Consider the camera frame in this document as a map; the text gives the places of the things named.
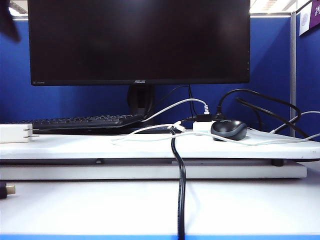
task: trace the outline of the blue partition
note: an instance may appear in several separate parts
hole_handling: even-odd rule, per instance
[[[128,86],[31,86],[29,66],[28,22],[16,21],[22,36],[19,44],[0,35],[0,122],[55,118],[67,116],[92,116],[101,114],[127,114]],[[219,98],[235,88],[250,88],[271,96],[290,100],[290,18],[251,18],[250,83],[193,85],[193,96],[207,101],[215,112]],[[157,85],[156,100],[176,87]],[[230,118],[244,120],[256,127],[256,116],[250,109],[234,99],[245,100],[269,108],[289,118],[289,109],[268,100],[237,93],[225,101],[223,110]],[[188,97],[188,89],[181,88],[156,109],[159,110]],[[196,103],[197,111],[202,111]],[[187,103],[157,117],[157,123],[172,123],[190,115]],[[266,130],[280,122],[263,116]]]
[[[300,15],[297,16],[297,29]],[[303,112],[320,111],[320,25],[303,35],[296,36],[296,104]],[[297,124],[307,134],[320,133],[320,115],[310,114],[301,117]]]

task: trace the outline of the asus logo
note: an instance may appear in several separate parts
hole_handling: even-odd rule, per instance
[[[135,84],[145,84],[146,81],[145,80],[136,80],[134,81]]]

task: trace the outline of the poster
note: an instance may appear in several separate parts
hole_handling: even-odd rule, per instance
[[[320,24],[320,0],[313,0],[300,12],[299,36]]]

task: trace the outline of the monitor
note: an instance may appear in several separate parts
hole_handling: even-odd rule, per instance
[[[249,81],[250,0],[28,0],[35,86]]]

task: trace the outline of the ceiling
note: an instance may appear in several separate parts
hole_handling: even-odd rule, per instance
[[[293,12],[297,7],[302,6],[308,0],[250,0],[251,13],[279,13],[279,12]],[[14,9],[16,14],[28,14],[27,0],[11,0],[10,7]]]

